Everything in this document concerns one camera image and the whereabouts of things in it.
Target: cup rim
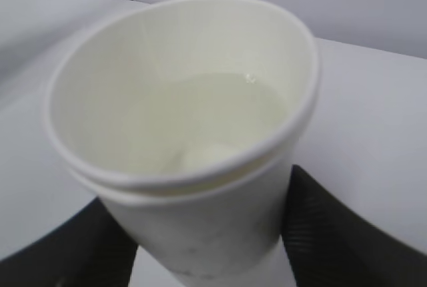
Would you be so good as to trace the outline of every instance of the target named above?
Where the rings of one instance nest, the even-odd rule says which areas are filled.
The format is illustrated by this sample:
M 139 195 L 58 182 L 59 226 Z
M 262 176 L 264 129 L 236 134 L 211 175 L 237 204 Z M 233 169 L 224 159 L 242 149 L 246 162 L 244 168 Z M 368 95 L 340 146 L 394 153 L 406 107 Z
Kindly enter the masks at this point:
M 301 101 L 297 104 L 296 108 L 292 111 L 287 119 L 280 124 L 280 126 L 271 133 L 266 139 L 256 143 L 250 149 L 238 154 L 224 162 L 220 162 L 200 170 L 196 170 L 190 173 L 172 174 L 172 175 L 146 175 L 146 174 L 128 174 L 125 172 L 118 172 L 113 170 L 106 170 L 97 167 L 89 162 L 86 162 L 80 158 L 77 154 L 74 154 L 68 147 L 62 142 L 61 138 L 57 135 L 55 127 L 51 119 L 51 100 L 53 91 L 55 90 L 56 83 L 61 76 L 63 69 L 67 66 L 71 58 L 75 53 L 86 43 L 88 43 L 93 37 L 103 30 L 118 23 L 128 17 L 143 13 L 148 10 L 166 7 L 169 5 L 175 5 L 178 3 L 185 3 L 189 1 L 210 1 L 210 0 L 168 0 L 153 5 L 144 6 L 143 8 L 133 9 L 129 12 L 121 12 L 112 17 L 108 17 L 103 21 L 97 22 L 90 28 L 86 29 L 84 34 L 80 37 L 79 41 L 70 48 L 67 54 L 64 56 L 59 65 L 55 68 L 53 75 L 47 82 L 44 104 L 43 104 L 43 125 L 45 131 L 50 139 L 53 147 L 59 153 L 59 155 L 76 171 L 82 176 L 103 184 L 108 187 L 122 188 L 124 190 L 162 190 L 180 188 L 193 184 L 200 184 L 211 180 L 212 178 L 222 175 L 231 170 L 240 168 L 247 163 L 257 159 L 258 157 L 264 156 L 270 150 L 275 148 L 280 141 L 288 137 L 304 120 L 304 116 L 313 105 L 318 86 L 320 83 L 320 57 L 318 47 L 314 36 L 306 25 L 299 20 L 293 13 L 288 10 L 279 7 L 273 3 L 262 1 L 262 0 L 233 0 L 242 3 L 251 3 L 259 5 L 268 9 L 275 9 L 280 12 L 285 18 L 291 21 L 301 32 L 303 38 L 308 44 L 310 55 L 312 57 L 312 67 L 310 70 L 310 76 L 308 78 L 308 84 L 305 88 L 304 94 Z

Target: white paper cup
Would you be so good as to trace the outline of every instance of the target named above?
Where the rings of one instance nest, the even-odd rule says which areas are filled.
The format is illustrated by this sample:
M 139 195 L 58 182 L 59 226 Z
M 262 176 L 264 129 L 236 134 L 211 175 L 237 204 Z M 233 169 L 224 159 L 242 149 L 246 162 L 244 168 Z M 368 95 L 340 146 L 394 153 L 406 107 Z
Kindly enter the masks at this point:
M 272 135 L 190 174 L 123 169 L 129 139 L 110 135 L 134 95 L 158 79 L 229 72 L 283 95 L 289 114 Z M 45 125 L 71 173 L 184 284 L 236 287 L 232 277 L 278 241 L 291 154 L 319 75 L 314 38 L 286 10 L 258 0 L 166 1 L 89 32 L 49 82 Z

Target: table surface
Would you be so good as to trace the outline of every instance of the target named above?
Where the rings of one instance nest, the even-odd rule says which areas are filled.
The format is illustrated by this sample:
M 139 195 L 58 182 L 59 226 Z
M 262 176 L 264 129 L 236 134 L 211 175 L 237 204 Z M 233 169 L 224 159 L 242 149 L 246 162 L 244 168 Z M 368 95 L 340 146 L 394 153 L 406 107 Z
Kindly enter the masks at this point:
M 0 259 L 92 199 L 45 139 L 39 119 L 43 82 L 76 31 L 143 6 L 126 0 L 0 0 Z M 318 43 L 320 99 L 294 163 L 360 216 L 427 253 L 427 60 Z

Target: pale yellow liquid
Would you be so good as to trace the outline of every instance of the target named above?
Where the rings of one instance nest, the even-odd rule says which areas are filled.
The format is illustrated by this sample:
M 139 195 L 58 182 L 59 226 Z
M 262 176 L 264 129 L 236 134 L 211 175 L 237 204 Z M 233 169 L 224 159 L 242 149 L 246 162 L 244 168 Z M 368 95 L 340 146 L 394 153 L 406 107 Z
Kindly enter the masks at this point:
M 235 157 L 284 121 L 282 98 L 254 77 L 198 75 L 141 95 L 123 115 L 126 171 L 193 172 Z

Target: liquid surface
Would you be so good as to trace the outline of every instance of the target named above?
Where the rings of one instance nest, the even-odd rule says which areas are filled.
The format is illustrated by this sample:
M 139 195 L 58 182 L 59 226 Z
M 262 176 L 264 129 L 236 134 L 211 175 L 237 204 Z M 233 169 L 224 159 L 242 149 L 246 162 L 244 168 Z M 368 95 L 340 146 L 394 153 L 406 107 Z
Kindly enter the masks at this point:
M 285 117 L 279 95 L 253 77 L 212 73 L 169 83 L 123 115 L 125 170 L 193 172 L 249 149 Z

